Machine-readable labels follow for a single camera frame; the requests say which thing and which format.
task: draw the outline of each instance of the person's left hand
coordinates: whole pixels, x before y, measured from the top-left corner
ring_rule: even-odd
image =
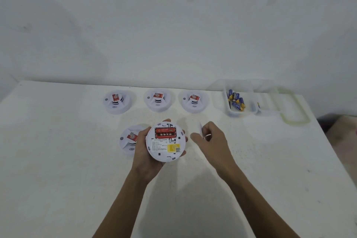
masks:
[[[171,119],[165,119],[164,122],[170,122]],[[165,164],[152,158],[146,148],[145,137],[150,131],[151,127],[146,128],[143,131],[140,131],[136,140],[135,153],[133,165],[131,171],[135,173],[143,182],[148,184],[154,177],[159,173],[160,169]]]

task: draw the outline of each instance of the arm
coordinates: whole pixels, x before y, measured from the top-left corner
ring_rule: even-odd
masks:
[[[213,122],[203,126],[202,132],[204,136],[211,134],[211,139],[207,141],[197,133],[192,133],[191,139],[232,190],[255,236],[299,238],[239,169],[231,155],[224,133]]]
[[[129,238],[131,236],[146,186],[164,165],[163,162],[153,159],[147,151],[145,136],[150,129],[151,127],[148,127],[139,133],[131,171],[93,238]]]

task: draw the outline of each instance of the person's right hand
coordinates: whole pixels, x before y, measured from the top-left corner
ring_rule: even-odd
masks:
[[[225,180],[230,173],[237,169],[224,133],[213,122],[208,122],[202,127],[204,136],[211,134],[209,141],[198,133],[192,133],[191,139],[199,146],[208,162],[216,169],[218,175]]]

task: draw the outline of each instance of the person's right arm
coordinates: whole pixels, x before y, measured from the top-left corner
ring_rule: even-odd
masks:
[[[288,224],[273,210],[262,195],[248,181],[235,163],[224,133],[213,122],[202,128],[203,135],[192,133],[191,139],[199,146],[208,162],[231,188],[257,238],[299,238]]]

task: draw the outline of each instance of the smoke detector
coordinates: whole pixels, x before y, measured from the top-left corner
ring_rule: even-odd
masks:
[[[171,96],[167,89],[151,89],[145,92],[144,100],[152,111],[161,112],[171,106]]]
[[[180,94],[182,107],[190,113],[199,113],[208,105],[208,95],[203,91],[187,90]]]
[[[126,128],[120,136],[119,148],[122,149],[127,155],[133,156],[139,132],[144,129],[145,128],[142,125],[135,125]]]
[[[172,122],[161,122],[153,126],[146,136],[149,154],[161,162],[176,160],[185,150],[185,134]]]
[[[110,114],[121,114],[131,107],[131,99],[127,91],[108,92],[103,104]]]

